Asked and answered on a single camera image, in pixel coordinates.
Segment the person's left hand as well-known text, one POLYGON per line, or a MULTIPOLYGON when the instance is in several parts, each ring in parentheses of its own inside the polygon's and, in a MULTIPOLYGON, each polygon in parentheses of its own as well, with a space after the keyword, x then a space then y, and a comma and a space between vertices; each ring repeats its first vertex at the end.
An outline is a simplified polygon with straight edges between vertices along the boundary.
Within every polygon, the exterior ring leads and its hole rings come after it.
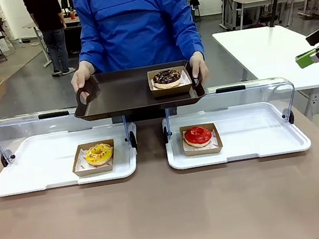
POLYGON ((203 54, 199 51, 194 52, 189 59, 189 64, 192 69, 192 77, 199 79, 201 83, 206 82, 209 69, 206 66, 203 54))

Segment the person's right hand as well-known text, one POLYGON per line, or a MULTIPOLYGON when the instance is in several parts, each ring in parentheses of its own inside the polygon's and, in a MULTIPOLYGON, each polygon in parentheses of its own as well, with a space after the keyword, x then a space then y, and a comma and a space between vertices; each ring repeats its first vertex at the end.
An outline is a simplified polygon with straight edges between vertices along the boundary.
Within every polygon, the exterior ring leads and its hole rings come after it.
POLYGON ((75 92, 84 87, 86 80, 95 73, 94 65, 88 61, 80 61, 78 69, 74 72, 71 84, 75 92))

